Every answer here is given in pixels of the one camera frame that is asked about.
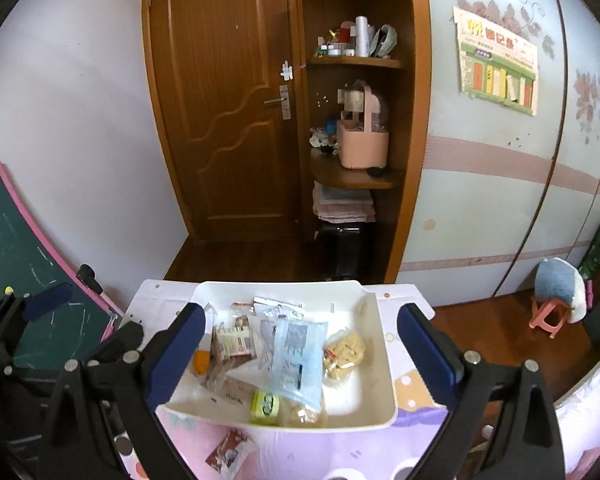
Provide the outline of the yellow green snack packet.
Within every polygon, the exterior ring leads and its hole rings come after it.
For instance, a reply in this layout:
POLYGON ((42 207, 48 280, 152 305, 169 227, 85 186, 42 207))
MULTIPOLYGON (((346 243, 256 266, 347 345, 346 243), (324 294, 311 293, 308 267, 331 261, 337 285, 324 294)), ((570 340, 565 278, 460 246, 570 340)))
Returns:
POLYGON ((257 390, 252 398, 249 421, 259 426, 277 426, 279 407, 279 396, 266 390, 257 390))

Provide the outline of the blue white snack packet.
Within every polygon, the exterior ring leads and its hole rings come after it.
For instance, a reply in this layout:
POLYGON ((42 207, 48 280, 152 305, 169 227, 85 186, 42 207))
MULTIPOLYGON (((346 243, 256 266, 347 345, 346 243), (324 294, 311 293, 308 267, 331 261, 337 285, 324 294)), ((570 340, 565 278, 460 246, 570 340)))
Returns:
POLYGON ((273 357, 268 390, 313 411, 322 404, 324 320, 274 318, 273 357))

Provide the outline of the clear bag yellow puffs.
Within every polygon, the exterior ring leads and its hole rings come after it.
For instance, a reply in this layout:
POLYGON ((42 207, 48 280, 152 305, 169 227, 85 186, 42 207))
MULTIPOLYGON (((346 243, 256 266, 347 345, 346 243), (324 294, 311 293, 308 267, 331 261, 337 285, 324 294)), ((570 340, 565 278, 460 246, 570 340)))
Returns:
POLYGON ((355 330, 340 330, 323 348, 323 370, 329 382, 343 382, 361 365, 366 343, 355 330))

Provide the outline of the orange red snack packet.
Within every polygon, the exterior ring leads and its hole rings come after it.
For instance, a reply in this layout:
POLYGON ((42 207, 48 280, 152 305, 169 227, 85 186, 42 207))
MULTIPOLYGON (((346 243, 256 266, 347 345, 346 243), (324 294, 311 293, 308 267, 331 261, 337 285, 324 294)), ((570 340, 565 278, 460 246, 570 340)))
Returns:
POLYGON ((208 373, 211 361, 211 353, 209 350, 196 350, 192 359, 193 373, 198 376, 204 376, 208 373))

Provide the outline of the red striped snack packet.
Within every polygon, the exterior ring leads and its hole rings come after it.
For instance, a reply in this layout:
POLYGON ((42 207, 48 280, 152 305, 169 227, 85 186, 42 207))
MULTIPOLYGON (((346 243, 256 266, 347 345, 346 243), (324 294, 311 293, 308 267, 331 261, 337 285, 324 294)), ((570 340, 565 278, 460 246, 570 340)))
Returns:
POLYGON ((224 327, 216 326, 213 330, 215 356, 220 361, 249 358, 256 356, 248 325, 224 327))

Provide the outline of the white pillow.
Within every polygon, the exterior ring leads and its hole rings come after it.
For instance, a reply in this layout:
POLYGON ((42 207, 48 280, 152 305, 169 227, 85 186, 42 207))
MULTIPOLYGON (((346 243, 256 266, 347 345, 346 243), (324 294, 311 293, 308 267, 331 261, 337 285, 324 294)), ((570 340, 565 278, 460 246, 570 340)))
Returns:
POLYGON ((556 408, 567 479, 582 479, 600 457, 600 367, 556 408))

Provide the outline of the small brown photo packet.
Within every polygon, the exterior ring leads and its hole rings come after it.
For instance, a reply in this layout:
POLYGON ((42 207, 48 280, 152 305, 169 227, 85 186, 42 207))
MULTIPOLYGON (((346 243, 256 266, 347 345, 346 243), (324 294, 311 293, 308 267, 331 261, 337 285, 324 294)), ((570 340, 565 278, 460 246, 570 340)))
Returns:
POLYGON ((238 429, 231 429, 206 458, 206 464, 224 480, 234 480, 257 445, 238 429))

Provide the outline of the white printed snack packet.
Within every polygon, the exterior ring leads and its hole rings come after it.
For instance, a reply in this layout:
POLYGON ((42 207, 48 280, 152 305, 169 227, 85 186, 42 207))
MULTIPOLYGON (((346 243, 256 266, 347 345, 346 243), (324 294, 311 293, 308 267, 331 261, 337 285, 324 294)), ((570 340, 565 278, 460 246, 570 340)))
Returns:
POLYGON ((253 336, 254 348, 256 348, 258 370, 269 370, 275 352, 277 318, 251 315, 249 325, 253 336))

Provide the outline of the pink plastic stool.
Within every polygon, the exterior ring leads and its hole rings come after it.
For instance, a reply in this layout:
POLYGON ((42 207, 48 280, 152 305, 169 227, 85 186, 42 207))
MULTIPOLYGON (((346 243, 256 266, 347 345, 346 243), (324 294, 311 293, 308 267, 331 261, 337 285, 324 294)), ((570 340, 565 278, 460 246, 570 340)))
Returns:
POLYGON ((570 307, 565 301, 558 298, 540 301, 531 298, 531 318, 528 326, 535 330, 547 333, 550 339, 555 339, 562 326, 566 324, 570 315, 570 307))

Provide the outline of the clear bag yellow snack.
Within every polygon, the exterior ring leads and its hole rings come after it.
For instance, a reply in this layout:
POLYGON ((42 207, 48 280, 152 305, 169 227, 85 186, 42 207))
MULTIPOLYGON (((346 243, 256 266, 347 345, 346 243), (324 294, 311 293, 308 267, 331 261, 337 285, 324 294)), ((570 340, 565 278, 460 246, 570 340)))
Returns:
POLYGON ((298 403, 288 398, 281 398, 277 423, 286 428, 322 428, 327 424, 328 414, 325 405, 317 411, 307 405, 298 403))

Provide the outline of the white plastic storage bin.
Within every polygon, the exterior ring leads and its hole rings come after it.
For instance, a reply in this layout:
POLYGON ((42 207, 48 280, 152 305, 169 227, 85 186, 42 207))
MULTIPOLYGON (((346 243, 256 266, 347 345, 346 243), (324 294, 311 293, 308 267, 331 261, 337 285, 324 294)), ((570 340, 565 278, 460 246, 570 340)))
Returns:
MULTIPOLYGON (((396 417, 396 398, 391 379, 385 335, 376 296, 356 281, 319 283, 230 283, 204 282, 193 300, 214 310, 217 323, 228 323, 235 302, 254 298, 280 300, 301 310, 308 321, 326 322, 326 341, 355 332, 365 344, 362 364, 348 378, 321 378, 321 405, 326 412, 323 431, 356 431, 388 426, 396 417)), ((215 376, 198 377, 186 370, 171 400, 164 407, 181 416, 198 417, 216 424, 247 426, 258 389, 268 385, 262 360, 240 364, 221 378, 215 391, 209 389, 215 376)))

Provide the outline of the blue white cushion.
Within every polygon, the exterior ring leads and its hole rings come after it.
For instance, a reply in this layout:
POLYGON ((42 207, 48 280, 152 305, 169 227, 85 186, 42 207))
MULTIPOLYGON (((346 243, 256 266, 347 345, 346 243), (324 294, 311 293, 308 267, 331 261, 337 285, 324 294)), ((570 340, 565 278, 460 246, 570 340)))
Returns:
POLYGON ((584 279, 577 268, 562 258, 545 258, 540 262, 535 271, 534 294, 541 302, 562 300, 569 309, 570 324, 582 321, 588 312, 584 279))

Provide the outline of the folded pink towels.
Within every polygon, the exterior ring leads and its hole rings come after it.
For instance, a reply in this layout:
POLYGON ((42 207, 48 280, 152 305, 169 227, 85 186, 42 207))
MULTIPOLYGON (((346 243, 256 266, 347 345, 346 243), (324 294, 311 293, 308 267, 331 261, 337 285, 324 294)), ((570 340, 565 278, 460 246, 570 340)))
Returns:
POLYGON ((320 220, 333 224, 375 221, 370 191, 328 188, 318 182, 314 183, 313 212, 320 220))

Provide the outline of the pink storage basket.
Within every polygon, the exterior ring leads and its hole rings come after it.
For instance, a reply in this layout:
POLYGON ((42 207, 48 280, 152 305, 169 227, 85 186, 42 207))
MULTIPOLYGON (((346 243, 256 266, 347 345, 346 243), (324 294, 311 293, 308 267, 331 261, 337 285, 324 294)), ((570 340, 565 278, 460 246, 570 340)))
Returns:
POLYGON ((388 105, 365 81, 342 90, 343 116, 337 122, 338 156, 350 170, 387 166, 388 105))

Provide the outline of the brown wooden door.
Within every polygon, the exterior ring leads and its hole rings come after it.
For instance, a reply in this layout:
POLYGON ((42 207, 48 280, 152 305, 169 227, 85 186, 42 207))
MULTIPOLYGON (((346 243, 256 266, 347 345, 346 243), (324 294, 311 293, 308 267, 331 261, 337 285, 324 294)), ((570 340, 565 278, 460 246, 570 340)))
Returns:
POLYGON ((288 0, 147 0, 146 25, 159 130, 193 236, 296 237, 288 0))

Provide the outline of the wooden corner shelf unit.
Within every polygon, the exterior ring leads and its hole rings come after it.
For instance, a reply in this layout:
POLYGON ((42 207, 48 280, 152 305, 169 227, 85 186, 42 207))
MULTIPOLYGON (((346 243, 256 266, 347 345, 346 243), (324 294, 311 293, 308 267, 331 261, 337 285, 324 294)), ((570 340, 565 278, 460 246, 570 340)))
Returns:
POLYGON ((370 204, 318 239, 340 274, 394 283, 424 166, 431 86, 429 0, 298 0, 304 124, 332 148, 306 148, 312 181, 370 204))

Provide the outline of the white cylinder bottle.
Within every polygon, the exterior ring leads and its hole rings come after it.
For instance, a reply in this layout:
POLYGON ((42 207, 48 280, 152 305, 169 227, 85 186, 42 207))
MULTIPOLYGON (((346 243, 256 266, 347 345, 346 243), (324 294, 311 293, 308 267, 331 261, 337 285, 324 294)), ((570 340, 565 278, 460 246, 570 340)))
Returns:
POLYGON ((355 19, 355 55, 359 58, 370 56, 370 30, 366 16, 355 19))

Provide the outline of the green chalkboard pink frame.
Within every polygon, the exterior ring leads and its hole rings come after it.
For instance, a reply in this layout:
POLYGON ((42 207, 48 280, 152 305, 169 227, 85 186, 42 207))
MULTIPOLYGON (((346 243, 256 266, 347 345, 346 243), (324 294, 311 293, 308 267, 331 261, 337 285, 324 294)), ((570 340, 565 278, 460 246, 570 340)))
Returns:
POLYGON ((32 296, 69 284, 69 300, 28 324, 15 350, 18 367, 57 370, 83 359, 116 329, 120 313, 76 276, 53 248, 9 179, 0 161, 0 299, 12 292, 32 296))

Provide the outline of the colourful wall poster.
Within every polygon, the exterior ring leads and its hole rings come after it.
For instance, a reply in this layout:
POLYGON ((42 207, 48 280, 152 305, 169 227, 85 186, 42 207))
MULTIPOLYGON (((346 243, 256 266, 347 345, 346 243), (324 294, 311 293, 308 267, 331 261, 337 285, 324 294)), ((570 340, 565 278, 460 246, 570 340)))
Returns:
POLYGON ((460 91, 535 116, 538 48, 482 16, 453 8, 460 91))

